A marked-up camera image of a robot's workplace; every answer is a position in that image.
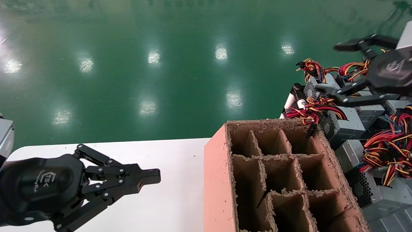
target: honeycomb fan grille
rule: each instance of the honeycomb fan grille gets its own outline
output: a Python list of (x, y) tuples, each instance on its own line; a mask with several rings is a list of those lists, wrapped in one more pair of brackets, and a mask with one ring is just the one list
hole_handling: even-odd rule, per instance
[(347, 176), (347, 180), (353, 194), (358, 198), (358, 204), (361, 208), (372, 203), (373, 193), (364, 173), (355, 170), (351, 175)]
[(315, 89), (315, 85), (310, 80), (306, 83), (306, 86), (303, 89), (303, 93), (306, 95), (306, 97), (313, 97), (314, 99), (318, 98), (319, 96), (319, 91)]
[(335, 125), (329, 114), (324, 114), (324, 118), (321, 121), (321, 128), (327, 140), (330, 140), (335, 134)]

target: cardboard divider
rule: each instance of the cardboard divider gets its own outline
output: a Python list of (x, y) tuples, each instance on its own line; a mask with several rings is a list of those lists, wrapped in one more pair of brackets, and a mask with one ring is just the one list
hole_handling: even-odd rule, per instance
[(262, 231), (276, 231), (276, 225), (273, 218), (273, 204), (270, 194), (265, 195), (265, 198), (257, 209), (257, 213), (259, 214), (259, 221), (262, 225), (262, 229), (264, 229)]
[(310, 192), (308, 199), (309, 211), (316, 219), (319, 232), (351, 231), (344, 214), (349, 203), (338, 190), (324, 193)]
[(278, 232), (310, 232), (303, 196), (271, 193), (273, 217)]
[(253, 130), (239, 129), (230, 132), (231, 151), (246, 157), (262, 156)]
[(266, 190), (282, 193), (283, 189), (287, 192), (300, 190), (303, 187), (297, 179), (296, 169), (293, 160), (288, 155), (263, 159), (266, 170)]
[(292, 147), (283, 130), (256, 131), (255, 136), (263, 155), (289, 154)]
[(285, 130), (286, 137), (292, 146), (292, 154), (319, 154), (323, 148), (315, 143), (313, 137), (306, 138), (306, 130)]
[(265, 192), (265, 169), (259, 159), (233, 155), (233, 174), (237, 195), (237, 216), (240, 230), (264, 231), (257, 206)]
[(330, 168), (325, 164), (326, 157), (323, 154), (302, 156), (299, 158), (299, 164), (302, 168), (303, 181), (308, 190), (328, 190), (337, 185), (338, 180), (331, 178), (335, 176)]

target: white table surface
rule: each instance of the white table surface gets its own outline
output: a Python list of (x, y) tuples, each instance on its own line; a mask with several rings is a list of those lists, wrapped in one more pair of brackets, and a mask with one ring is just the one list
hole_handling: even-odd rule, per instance
[[(208, 141), (203, 138), (86, 144), (120, 163), (138, 163), (142, 169), (158, 168), (162, 180), (156, 185), (143, 186), (139, 194), (122, 197), (76, 232), (202, 232), (203, 151)], [(72, 154), (76, 145), (22, 147), (8, 161)], [(53, 232), (54, 229), (50, 221), (44, 221), (2, 227), (0, 231)]]

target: green epoxy floor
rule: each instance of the green epoxy floor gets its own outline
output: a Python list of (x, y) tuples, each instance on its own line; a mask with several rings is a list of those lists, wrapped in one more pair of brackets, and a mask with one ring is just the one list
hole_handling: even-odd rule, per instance
[(343, 65), (332, 45), (399, 36), (384, 0), (0, 0), (0, 112), (28, 145), (210, 137), (277, 118), (297, 63)]

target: black robotic gripper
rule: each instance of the black robotic gripper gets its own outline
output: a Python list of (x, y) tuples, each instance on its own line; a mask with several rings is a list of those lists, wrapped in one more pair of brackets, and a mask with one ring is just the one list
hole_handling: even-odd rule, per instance
[[(96, 166), (85, 167), (80, 159)], [(73, 232), (122, 196), (159, 182), (159, 169), (121, 164), (84, 144), (58, 158), (6, 162), (0, 171), (0, 227), (51, 220), (56, 231)]]

